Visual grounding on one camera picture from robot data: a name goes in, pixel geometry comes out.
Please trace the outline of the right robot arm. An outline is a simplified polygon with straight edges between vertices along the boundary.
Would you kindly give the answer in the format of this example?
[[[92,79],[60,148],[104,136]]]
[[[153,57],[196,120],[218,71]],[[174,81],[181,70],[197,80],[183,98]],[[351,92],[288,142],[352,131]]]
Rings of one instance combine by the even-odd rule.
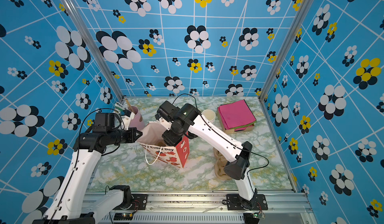
[[[242,143],[231,138],[189,103],[179,108],[165,101],[157,110],[156,120],[166,129],[162,138],[168,146],[176,146],[183,137],[199,137],[218,150],[227,160],[224,171],[235,180],[240,200],[244,205],[252,205],[257,189],[249,177],[253,147],[250,142]]]

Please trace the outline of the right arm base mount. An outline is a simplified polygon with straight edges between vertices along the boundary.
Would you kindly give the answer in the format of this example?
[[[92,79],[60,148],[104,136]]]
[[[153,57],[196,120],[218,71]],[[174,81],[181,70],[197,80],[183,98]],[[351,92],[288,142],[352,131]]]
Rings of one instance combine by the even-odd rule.
[[[240,197],[238,194],[227,194],[222,201],[227,205],[229,211],[266,211],[268,204],[265,195],[256,194],[250,201]]]

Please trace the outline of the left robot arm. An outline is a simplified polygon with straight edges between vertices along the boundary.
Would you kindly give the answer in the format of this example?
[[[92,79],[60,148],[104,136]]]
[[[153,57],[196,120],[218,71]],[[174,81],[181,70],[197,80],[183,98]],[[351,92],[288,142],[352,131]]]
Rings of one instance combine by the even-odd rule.
[[[130,127],[135,114],[115,110],[97,113],[95,123],[76,139],[68,172],[50,208],[34,224],[97,224],[114,208],[128,209],[133,196],[128,185],[117,185],[83,212],[83,200],[92,173],[107,146],[135,143],[142,132]]]

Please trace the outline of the red white paper bag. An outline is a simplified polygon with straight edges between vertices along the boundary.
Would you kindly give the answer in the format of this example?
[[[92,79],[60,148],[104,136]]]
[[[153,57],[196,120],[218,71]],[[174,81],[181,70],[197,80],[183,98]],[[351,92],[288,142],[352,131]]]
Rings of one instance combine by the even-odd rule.
[[[146,150],[146,155],[154,157],[154,164],[157,161],[173,165],[178,168],[184,168],[190,154],[189,139],[183,136],[176,146],[167,146],[162,134],[166,131],[158,122],[150,122],[143,130],[143,135],[137,142]]]

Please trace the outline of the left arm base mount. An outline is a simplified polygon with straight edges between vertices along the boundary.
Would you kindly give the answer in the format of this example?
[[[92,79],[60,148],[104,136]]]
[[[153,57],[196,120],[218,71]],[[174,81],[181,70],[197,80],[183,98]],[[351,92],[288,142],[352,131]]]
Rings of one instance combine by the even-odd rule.
[[[132,194],[132,197],[127,203],[121,204],[115,207],[113,210],[114,211],[125,211],[125,210],[141,211],[146,209],[147,203],[148,203],[148,194],[141,194],[141,193]]]

